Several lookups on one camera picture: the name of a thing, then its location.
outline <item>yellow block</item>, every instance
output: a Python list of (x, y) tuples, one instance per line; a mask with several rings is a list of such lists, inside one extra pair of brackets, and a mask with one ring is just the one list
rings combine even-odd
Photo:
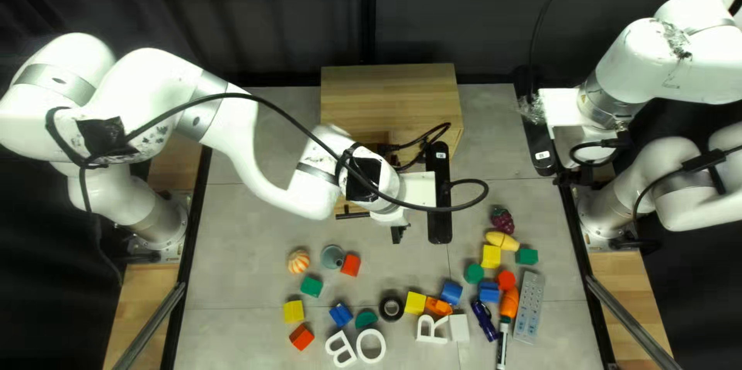
[(500, 247), (485, 244), (482, 249), (482, 267), (497, 268), (500, 266)]
[(292, 300), (283, 304), (283, 320), (287, 323), (304, 320), (304, 305), (301, 300)]
[(415, 292), (407, 292), (407, 302), (404, 303), (404, 311), (408, 314), (422, 315), (425, 311), (425, 295)]

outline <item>blue block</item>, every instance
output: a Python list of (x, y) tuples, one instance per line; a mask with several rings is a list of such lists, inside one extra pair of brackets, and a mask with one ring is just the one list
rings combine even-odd
[(464, 288), (454, 282), (447, 282), (443, 284), (443, 291), (441, 291), (441, 300), (448, 302), (451, 306), (459, 305), (461, 300), (461, 292)]
[(339, 328), (342, 328), (353, 319), (353, 315), (342, 302), (340, 302), (335, 308), (329, 310), (329, 316), (335, 320), (335, 323), (338, 324)]
[(497, 283), (482, 282), (479, 283), (479, 300), (482, 302), (497, 303), (500, 301), (500, 289)]

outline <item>red block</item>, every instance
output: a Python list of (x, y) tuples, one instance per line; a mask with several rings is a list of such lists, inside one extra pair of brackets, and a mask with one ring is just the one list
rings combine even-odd
[(499, 289), (506, 292), (515, 287), (515, 275), (510, 271), (503, 271), (497, 276)]
[(304, 351), (304, 348), (314, 341), (315, 336), (311, 334), (310, 330), (306, 329), (304, 324), (301, 324), (299, 328), (296, 328), (294, 332), (291, 333), (289, 339), (294, 347), (298, 348), (299, 351)]
[(348, 276), (356, 277), (358, 275), (358, 269), (361, 268), (361, 259), (358, 256), (352, 254), (345, 255), (345, 261), (343, 261), (343, 268), (340, 269), (341, 273), (345, 273)]

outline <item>white block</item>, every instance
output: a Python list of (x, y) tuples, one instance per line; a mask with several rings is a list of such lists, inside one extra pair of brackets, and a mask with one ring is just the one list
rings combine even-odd
[[(333, 350), (331, 345), (338, 339), (343, 340), (343, 345), (337, 350)], [(358, 360), (356, 353), (353, 352), (353, 348), (350, 347), (348, 337), (345, 336), (345, 332), (343, 331), (340, 331), (339, 333), (327, 339), (327, 341), (325, 342), (325, 351), (327, 351), (327, 354), (332, 356), (332, 362), (335, 364), (335, 367), (347, 367), (351, 364), (354, 364)], [(341, 356), (346, 351), (348, 352), (348, 354), (350, 354), (350, 357), (345, 361), (340, 361), (339, 356)]]
[[(378, 356), (375, 356), (374, 358), (366, 357), (363, 348), (361, 348), (361, 340), (365, 337), (376, 337), (379, 343), (381, 343), (381, 352), (378, 353)], [(358, 352), (358, 356), (361, 358), (361, 360), (363, 360), (367, 364), (376, 364), (380, 362), (386, 354), (386, 340), (384, 339), (384, 335), (381, 335), (381, 332), (373, 328), (364, 330), (358, 335), (358, 338), (356, 340), (356, 351)]]
[(459, 343), (469, 342), (469, 321), (465, 314), (449, 315), (448, 327), (451, 339)]
[[(448, 317), (438, 319), (438, 322), (432, 320), (430, 315), (421, 315), (418, 318), (418, 334), (415, 341), (422, 343), (445, 344), (448, 343), (448, 337), (436, 337), (436, 329), (444, 326), (448, 322)], [(423, 334), (423, 326), (427, 327), (427, 335)]]

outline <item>green block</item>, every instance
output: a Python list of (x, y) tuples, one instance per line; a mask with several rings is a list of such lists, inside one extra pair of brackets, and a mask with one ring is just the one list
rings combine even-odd
[(376, 321), (378, 321), (378, 318), (376, 318), (376, 314), (374, 314), (372, 311), (363, 311), (356, 317), (356, 329), (369, 326)]
[(534, 265), (539, 262), (539, 252), (530, 248), (521, 248), (515, 253), (515, 262), (519, 265)]
[(485, 270), (481, 267), (481, 265), (472, 264), (466, 269), (464, 280), (466, 280), (467, 283), (476, 285), (484, 277), (485, 277)]
[(322, 291), (322, 282), (316, 279), (312, 279), (307, 276), (304, 277), (304, 281), (301, 283), (301, 292), (308, 294), (311, 297), (320, 297)]

